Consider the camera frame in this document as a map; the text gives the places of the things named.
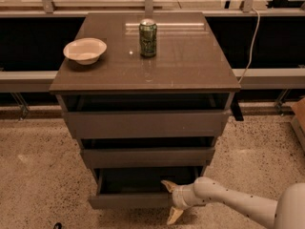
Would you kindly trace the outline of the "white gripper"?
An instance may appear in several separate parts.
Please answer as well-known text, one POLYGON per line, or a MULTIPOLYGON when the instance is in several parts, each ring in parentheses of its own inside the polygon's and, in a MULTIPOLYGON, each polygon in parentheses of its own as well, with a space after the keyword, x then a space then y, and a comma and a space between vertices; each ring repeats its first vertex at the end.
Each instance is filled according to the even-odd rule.
POLYGON ((170 209, 167 219, 168 225, 173 225, 182 216, 183 210, 194 206, 202 206, 203 199, 195 195, 193 184, 176 185, 169 180, 162 180, 161 183, 166 187, 169 193, 172 193, 173 206, 170 209))

